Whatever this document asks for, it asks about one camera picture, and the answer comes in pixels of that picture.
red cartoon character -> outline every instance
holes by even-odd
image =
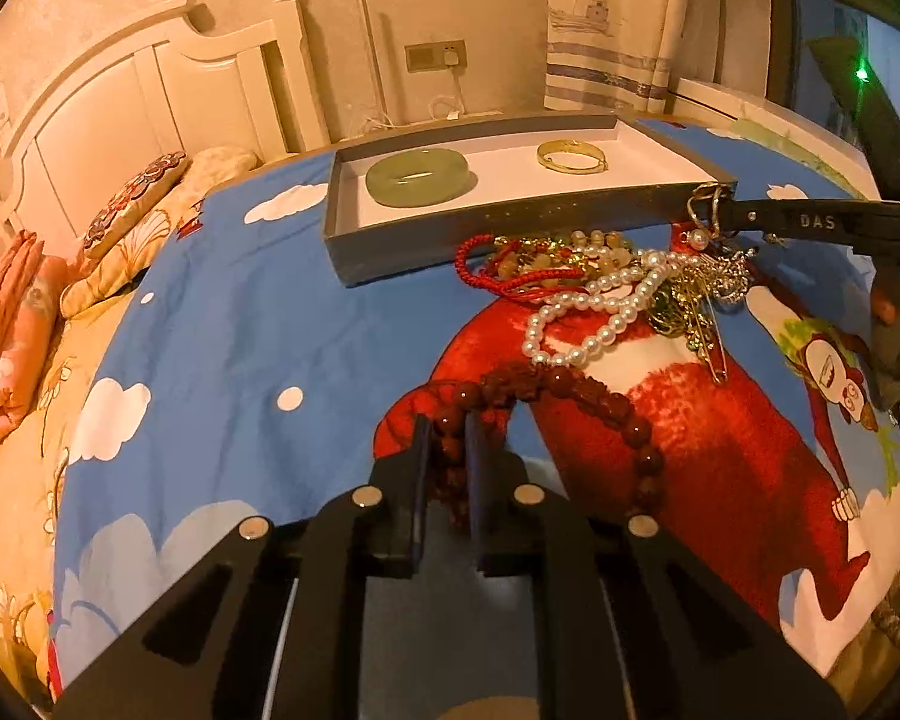
[[[860,506],[834,440],[828,403],[838,407],[847,424],[857,423],[878,435],[889,488],[896,482],[893,445],[880,430],[874,406],[866,395],[864,374],[854,364],[854,356],[866,362],[869,349],[861,338],[810,316],[802,302],[783,285],[766,276],[761,276],[761,281],[746,295],[746,306],[779,346],[788,367],[806,386],[814,437],[840,483],[840,494],[832,505],[834,517],[855,519],[860,515]]]
[[[525,364],[521,344],[534,310],[500,299],[471,319],[430,381],[386,414],[375,456],[406,448],[415,415],[433,416],[458,383]],[[547,326],[543,347],[565,352],[606,320],[599,312],[570,312]],[[808,365],[815,365],[818,348],[809,350]],[[641,316],[584,372],[626,394],[652,426],[653,445],[665,458],[658,518],[667,528],[772,626],[779,628],[780,581],[801,568],[813,573],[823,616],[840,613],[869,553],[847,560],[847,522],[834,517],[841,491],[740,365],[727,358],[727,382],[718,385],[685,338],[658,335]],[[576,401],[546,391],[530,411],[570,498],[588,514],[624,517],[636,473],[634,450],[620,433]],[[485,418],[499,436],[509,412],[492,410]]]

gold bangle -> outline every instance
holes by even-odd
[[[562,165],[560,162],[554,162],[550,157],[551,154],[582,154],[597,160],[596,165],[591,167],[570,167]],[[540,162],[547,170],[556,170],[557,172],[571,173],[572,175],[590,175],[595,172],[603,172],[607,169],[607,155],[600,151],[597,146],[584,141],[547,141],[540,143],[536,147],[536,160]]]

bed frame post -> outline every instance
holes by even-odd
[[[0,194],[0,238],[5,244],[9,244],[13,240],[13,236],[23,225],[20,218],[17,217],[14,210],[10,208],[10,204]]]
[[[307,33],[303,28],[303,13],[297,0],[274,0],[276,42],[283,56],[284,74],[290,86],[290,104],[305,151],[328,146],[330,136],[323,118],[314,81],[314,67],[310,61]]]

metal screw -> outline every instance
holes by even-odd
[[[546,497],[543,488],[537,485],[520,485],[514,490],[514,500],[524,506],[536,506]]]
[[[269,533],[269,522],[263,517],[247,517],[237,530],[247,541],[256,541]]]
[[[372,509],[384,499],[384,493],[381,493],[379,488],[375,488],[373,485],[364,485],[362,488],[353,490],[351,499],[361,509]]]
[[[660,526],[650,514],[637,514],[629,519],[626,526],[638,538],[653,538],[660,532]]]

white bed headboard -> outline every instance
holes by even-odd
[[[264,162],[326,146],[297,0],[218,37],[194,29],[197,0],[170,0],[98,36],[21,112],[5,151],[0,231],[72,241],[120,187],[168,151],[249,148]]]

